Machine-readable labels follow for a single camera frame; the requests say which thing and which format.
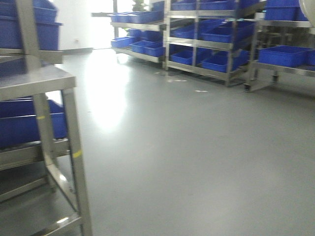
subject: blue plastic crate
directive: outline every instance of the blue plastic crate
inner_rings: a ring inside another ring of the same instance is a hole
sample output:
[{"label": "blue plastic crate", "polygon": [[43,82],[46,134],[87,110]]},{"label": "blue plastic crate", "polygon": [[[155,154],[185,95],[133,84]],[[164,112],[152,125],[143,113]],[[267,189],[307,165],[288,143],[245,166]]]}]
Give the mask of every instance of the blue plastic crate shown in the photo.
[{"label": "blue plastic crate", "polygon": [[205,0],[200,3],[200,10],[233,10],[234,0]]},{"label": "blue plastic crate", "polygon": [[145,41],[158,42],[162,40],[163,36],[161,32],[146,30],[146,31],[142,31],[141,38]]},{"label": "blue plastic crate", "polygon": [[165,1],[153,2],[153,10],[152,11],[164,11]]},{"label": "blue plastic crate", "polygon": [[259,62],[287,67],[297,67],[307,62],[307,53],[310,48],[300,48],[292,46],[277,46],[261,49],[259,52]]},{"label": "blue plastic crate", "polygon": [[175,29],[171,32],[173,37],[194,39],[194,24]]},{"label": "blue plastic crate", "polygon": [[[51,113],[63,113],[61,105],[53,100],[48,100]],[[0,102],[0,118],[21,117],[35,115],[35,109],[32,99],[15,99]]]},{"label": "blue plastic crate", "polygon": [[[220,19],[219,20],[209,19],[209,20],[201,21],[199,23],[198,38],[200,37],[201,33],[212,30],[215,27],[222,25],[223,23],[224,21]],[[171,32],[171,34],[173,37],[194,39],[194,32],[195,32],[195,27],[194,27],[194,24],[192,24],[192,25],[188,25],[182,28],[175,29]]]},{"label": "blue plastic crate", "polygon": [[154,44],[151,41],[139,41],[131,44],[132,51],[135,53],[145,53],[145,47]]},{"label": "blue plastic crate", "polygon": [[196,1],[195,0],[182,0],[179,2],[172,3],[173,11],[189,11],[196,10]]},{"label": "blue plastic crate", "polygon": [[307,65],[315,66],[315,50],[311,50],[307,54]]},{"label": "blue plastic crate", "polygon": [[141,30],[139,29],[129,29],[128,30],[129,35],[132,37],[140,38],[141,37]]},{"label": "blue plastic crate", "polygon": [[259,3],[259,0],[240,0],[240,7],[247,8],[257,3]]},{"label": "blue plastic crate", "polygon": [[[35,20],[38,22],[55,22],[56,7],[48,0],[33,0]],[[16,17],[15,0],[0,0],[0,16]]]},{"label": "blue plastic crate", "polygon": [[297,9],[295,20],[296,21],[309,21],[309,19],[307,19],[304,13],[302,12],[301,8]]},{"label": "blue plastic crate", "polygon": [[[254,33],[254,22],[239,22],[236,32],[235,41],[241,41],[244,38],[250,37]],[[231,23],[227,23],[223,26],[217,27],[208,32],[202,33],[201,38],[206,41],[231,43],[233,28]]]},{"label": "blue plastic crate", "polygon": [[[241,51],[238,57],[233,59],[232,71],[236,70],[241,65],[244,65],[249,60],[249,53],[247,51]],[[201,62],[202,68],[209,70],[215,70],[220,72],[227,72],[227,52],[218,53],[211,58],[205,59]]]},{"label": "blue plastic crate", "polygon": [[[37,22],[37,34],[41,50],[56,51],[61,23]],[[22,38],[17,18],[0,16],[0,48],[22,49]]]},{"label": "blue plastic crate", "polygon": [[207,30],[212,30],[216,27],[223,25],[225,22],[224,19],[208,19],[199,22],[199,29],[204,32]]},{"label": "blue plastic crate", "polygon": [[[209,57],[212,54],[210,49],[198,49],[196,55],[196,64],[199,64],[202,60]],[[192,65],[192,50],[183,50],[170,56],[171,61],[178,62],[181,64]]]},{"label": "blue plastic crate", "polygon": [[140,11],[133,12],[129,15],[130,22],[135,24],[144,24],[154,21],[160,21],[163,19],[162,11]]},{"label": "blue plastic crate", "polygon": [[161,57],[165,55],[165,48],[162,42],[153,43],[144,48],[145,54],[153,57]]},{"label": "blue plastic crate", "polygon": [[[51,114],[54,137],[67,136],[64,113]],[[40,140],[36,116],[0,118],[0,148]]]},{"label": "blue plastic crate", "polygon": [[111,41],[112,47],[114,48],[125,48],[131,43],[134,43],[137,39],[135,37],[121,37],[115,38]]},{"label": "blue plastic crate", "polygon": [[299,0],[267,0],[266,7],[300,7]]},{"label": "blue plastic crate", "polygon": [[267,7],[265,20],[294,21],[297,7]]},{"label": "blue plastic crate", "polygon": [[110,14],[109,16],[112,22],[131,23],[130,14],[132,13],[133,12],[121,12],[121,13]]}]

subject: green plant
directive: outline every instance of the green plant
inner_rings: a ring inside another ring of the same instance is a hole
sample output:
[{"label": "green plant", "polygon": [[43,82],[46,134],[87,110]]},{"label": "green plant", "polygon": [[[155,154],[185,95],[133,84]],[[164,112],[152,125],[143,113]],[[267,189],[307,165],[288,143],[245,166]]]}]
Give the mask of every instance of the green plant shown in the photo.
[{"label": "green plant", "polygon": [[145,11],[145,7],[147,6],[144,3],[144,0],[133,0],[134,1],[134,5],[132,11]]}]

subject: metal storage rack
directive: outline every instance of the metal storage rack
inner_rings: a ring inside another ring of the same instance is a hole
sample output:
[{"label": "metal storage rack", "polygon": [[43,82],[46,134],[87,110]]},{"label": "metal storage rack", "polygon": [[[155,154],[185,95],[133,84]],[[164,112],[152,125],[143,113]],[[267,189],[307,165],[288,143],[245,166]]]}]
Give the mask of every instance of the metal storage rack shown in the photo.
[{"label": "metal storage rack", "polygon": [[[239,0],[235,0],[237,6],[239,5]],[[235,37],[236,30],[237,30],[237,19],[245,18],[246,16],[250,16],[257,12],[260,9],[263,9],[266,4],[266,1],[259,2],[255,5],[247,7],[245,9],[237,9],[235,10],[198,10],[200,9],[200,0],[197,0],[196,9],[193,11],[173,11],[171,10],[171,0],[166,0],[165,3],[165,22],[166,22],[166,53],[165,53],[165,68],[168,70],[169,67],[208,76],[212,78],[216,78],[219,80],[225,81],[225,85],[229,86],[232,79],[235,79],[238,75],[246,71],[246,67],[239,68],[235,71],[232,71],[233,65],[233,52],[235,45],[233,43],[219,43],[219,42],[210,42],[210,41],[203,41],[198,39],[184,39],[184,38],[175,38],[170,36],[171,32],[171,19],[194,19],[195,22],[195,35],[197,35],[198,30],[198,23],[199,20],[202,18],[208,19],[232,19],[233,20],[233,38]],[[250,43],[251,38],[245,39],[243,43]],[[169,56],[169,45],[170,44],[177,44],[183,46],[193,47],[193,63],[192,65],[181,64],[177,62],[170,61]],[[228,67],[227,73],[218,72],[214,70],[204,69],[198,67],[196,65],[196,49],[197,47],[200,48],[208,48],[213,50],[219,51],[228,51]]]},{"label": "metal storage rack", "polygon": [[[172,20],[171,25],[172,27],[180,26],[184,22],[183,20]],[[117,23],[117,22],[111,22],[111,25],[115,28],[129,28],[129,29],[136,29],[136,30],[150,30],[150,31],[158,31],[164,33],[166,30],[166,23],[164,21],[157,21],[157,22],[150,22],[146,24],[132,24],[132,23]],[[155,63],[161,63],[164,61],[165,56],[161,57],[153,57],[142,53],[135,53],[131,50],[131,47],[126,48],[114,48],[112,49],[116,53],[124,53],[128,54],[130,56],[155,62]]]},{"label": "metal storage rack", "polygon": [[[292,28],[313,28],[312,24],[308,21],[258,21],[255,27],[255,33],[252,39],[252,49],[251,49],[251,58],[250,58],[250,68],[249,68],[249,76],[246,79],[245,91],[250,92],[256,89],[261,89],[263,87],[270,86],[276,83],[279,79],[279,72],[289,73],[289,74],[296,74],[302,76],[309,76],[315,77],[315,67],[314,66],[307,66],[302,65],[299,67],[285,67],[279,65],[271,65],[265,63],[259,63],[255,60],[255,52],[257,46],[257,39],[258,39],[258,31],[261,27],[282,27],[282,41],[281,44],[285,44],[285,34],[286,29],[289,27]],[[259,84],[257,80],[259,69],[266,69],[274,71],[273,79],[271,83],[268,84]]]},{"label": "metal storage rack", "polygon": [[[0,62],[5,63],[7,68],[17,66],[14,60],[21,62],[19,63],[21,68],[16,68],[16,73],[1,76],[6,71],[0,72],[0,101],[33,96],[41,140],[2,150],[0,152],[0,171],[44,161],[47,176],[1,193],[0,202],[8,201],[48,183],[52,190],[56,187],[61,190],[74,213],[33,236],[56,236],[64,234],[74,227],[80,227],[84,236],[92,236],[83,153],[75,107],[75,77],[41,60],[42,54],[38,49],[32,0],[16,0],[16,5],[24,45],[23,51],[20,50],[19,53],[25,55],[15,56],[13,53],[13,55],[8,56],[10,53],[7,53],[6,56],[0,56]],[[54,140],[50,108],[45,95],[46,92],[57,90],[62,92],[67,121],[68,139],[63,140]],[[71,160],[74,189],[58,166],[57,157],[63,155],[69,155]]]}]

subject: shelf tier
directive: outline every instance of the shelf tier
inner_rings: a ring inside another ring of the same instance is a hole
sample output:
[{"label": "shelf tier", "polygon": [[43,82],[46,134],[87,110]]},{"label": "shelf tier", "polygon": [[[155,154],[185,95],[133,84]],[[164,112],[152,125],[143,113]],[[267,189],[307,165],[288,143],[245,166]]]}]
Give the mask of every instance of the shelf tier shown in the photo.
[{"label": "shelf tier", "polygon": [[7,70],[0,71],[0,101],[75,87],[73,75],[34,56],[24,56],[2,65]]},{"label": "shelf tier", "polygon": [[207,77],[211,77],[211,78],[215,78],[215,79],[219,79],[223,81],[229,81],[229,78],[234,79],[235,77],[237,77],[238,75],[246,71],[246,67],[244,66],[242,68],[239,68],[233,71],[231,74],[228,74],[228,73],[223,73],[223,72],[219,72],[215,70],[208,70],[208,69],[200,68],[197,66],[181,64],[181,63],[177,63],[173,61],[168,61],[167,66],[174,69],[183,70],[186,72],[191,72],[194,74],[203,75],[203,76],[207,76]]},{"label": "shelf tier", "polygon": [[232,49],[239,49],[244,48],[249,45],[252,41],[252,37],[248,37],[240,42],[237,43],[221,43],[221,42],[212,42],[212,41],[204,41],[204,40],[197,40],[197,39],[188,39],[188,38],[176,38],[176,37],[169,37],[168,43],[188,46],[188,47],[196,47],[198,48],[209,48],[213,50],[219,51],[230,51]]},{"label": "shelf tier", "polygon": [[[23,55],[22,49],[0,48],[0,55]],[[51,64],[62,64],[63,51],[39,51],[40,58]]]},{"label": "shelf tier", "polygon": [[[187,22],[187,19],[172,19],[171,28],[182,26],[186,22]],[[129,29],[136,29],[136,30],[162,31],[166,29],[166,23],[164,21],[155,21],[155,22],[146,23],[146,24],[117,23],[117,22],[111,22],[110,24],[114,27],[129,28]]]},{"label": "shelf tier", "polygon": [[310,66],[310,65],[302,65],[296,68],[292,68],[292,67],[271,65],[271,64],[265,64],[265,63],[259,63],[257,61],[253,61],[252,67],[256,69],[266,69],[266,70],[279,71],[279,72],[295,74],[295,75],[315,77],[315,66]]},{"label": "shelf tier", "polygon": [[313,28],[309,21],[257,21],[261,26]]},{"label": "shelf tier", "polygon": [[[56,156],[68,154],[69,142],[67,139],[55,141]],[[43,161],[40,143],[15,147],[0,151],[0,171]]]},{"label": "shelf tier", "polygon": [[23,58],[22,56],[0,56],[0,63],[17,60]]},{"label": "shelf tier", "polygon": [[244,18],[258,10],[263,10],[267,1],[262,1],[250,7],[239,10],[199,10],[199,11],[169,11],[170,18]]},{"label": "shelf tier", "polygon": [[155,62],[155,63],[160,63],[162,61],[164,61],[165,56],[161,56],[161,57],[153,57],[153,56],[149,56],[146,54],[142,54],[142,53],[135,53],[131,50],[131,48],[112,48],[116,53],[124,53],[139,59],[143,59],[143,60],[147,60],[147,61],[151,61],[151,62]]},{"label": "shelf tier", "polygon": [[146,24],[133,24],[133,23],[110,23],[114,27],[137,29],[137,30],[151,30],[151,31],[161,31],[166,29],[166,24],[164,21],[150,22]]}]

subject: gray epoxy floor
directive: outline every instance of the gray epoxy floor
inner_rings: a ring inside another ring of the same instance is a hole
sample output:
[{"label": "gray epoxy floor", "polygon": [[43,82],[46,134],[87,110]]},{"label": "gray epoxy floor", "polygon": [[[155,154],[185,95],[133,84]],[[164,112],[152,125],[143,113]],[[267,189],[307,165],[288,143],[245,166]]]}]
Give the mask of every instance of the gray epoxy floor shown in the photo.
[{"label": "gray epoxy floor", "polygon": [[[95,236],[315,235],[313,79],[284,75],[248,94],[118,58],[94,51],[61,66],[78,78]],[[0,207],[1,236],[27,236],[71,212],[47,187]]]}]

